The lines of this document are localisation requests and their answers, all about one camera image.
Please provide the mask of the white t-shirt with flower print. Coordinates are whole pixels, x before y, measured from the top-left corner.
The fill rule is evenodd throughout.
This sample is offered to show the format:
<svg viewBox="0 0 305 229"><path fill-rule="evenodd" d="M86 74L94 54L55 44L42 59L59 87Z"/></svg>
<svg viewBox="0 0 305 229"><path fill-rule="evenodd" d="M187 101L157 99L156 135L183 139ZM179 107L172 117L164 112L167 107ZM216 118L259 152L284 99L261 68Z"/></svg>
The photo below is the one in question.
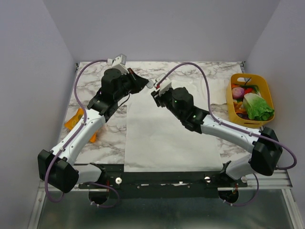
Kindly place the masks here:
<svg viewBox="0 0 305 229"><path fill-rule="evenodd" d="M126 172L220 171L214 136L187 130L167 108L157 107L151 89L127 103Z"/></svg>

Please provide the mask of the round green blue brooch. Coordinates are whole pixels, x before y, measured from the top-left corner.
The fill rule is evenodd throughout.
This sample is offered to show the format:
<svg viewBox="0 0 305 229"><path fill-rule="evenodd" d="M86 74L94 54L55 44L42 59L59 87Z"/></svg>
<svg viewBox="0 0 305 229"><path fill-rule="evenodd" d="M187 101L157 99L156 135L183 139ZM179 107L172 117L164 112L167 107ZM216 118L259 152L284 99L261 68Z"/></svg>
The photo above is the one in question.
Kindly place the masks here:
<svg viewBox="0 0 305 229"><path fill-rule="evenodd" d="M153 80L149 79L148 83L146 84L146 87L149 89L152 89L154 87L154 82Z"/></svg>

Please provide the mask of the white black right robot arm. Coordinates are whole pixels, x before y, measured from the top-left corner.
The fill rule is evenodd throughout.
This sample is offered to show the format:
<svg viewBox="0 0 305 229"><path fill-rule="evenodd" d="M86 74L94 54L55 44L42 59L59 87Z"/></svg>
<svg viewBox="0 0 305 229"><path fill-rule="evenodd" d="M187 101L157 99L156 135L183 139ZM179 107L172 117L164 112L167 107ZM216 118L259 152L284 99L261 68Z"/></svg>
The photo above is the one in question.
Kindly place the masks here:
<svg viewBox="0 0 305 229"><path fill-rule="evenodd" d="M252 173L271 176L275 171L283 149L273 129L252 129L213 118L209 111L193 104L193 96L184 87L169 88L164 93L153 91L151 95L158 107L167 108L189 131L221 138L249 153L224 165L219 175L223 186L230 187Z"/></svg>

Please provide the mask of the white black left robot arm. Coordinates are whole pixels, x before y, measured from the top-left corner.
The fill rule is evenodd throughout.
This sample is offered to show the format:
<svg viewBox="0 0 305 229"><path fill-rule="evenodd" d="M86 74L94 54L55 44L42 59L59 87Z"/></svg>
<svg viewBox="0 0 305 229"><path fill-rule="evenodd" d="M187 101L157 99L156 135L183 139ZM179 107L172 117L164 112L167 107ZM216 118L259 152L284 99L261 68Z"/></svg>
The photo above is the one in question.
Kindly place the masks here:
<svg viewBox="0 0 305 229"><path fill-rule="evenodd" d="M101 87L89 101L84 114L68 135L51 151L42 150L38 155L40 179L63 193L70 192L76 184L89 182L102 188L106 177L103 168L88 164L75 169L78 155L93 134L104 126L118 109L118 102L130 94L139 93L150 81L128 69L126 74L110 68L101 78Z"/></svg>

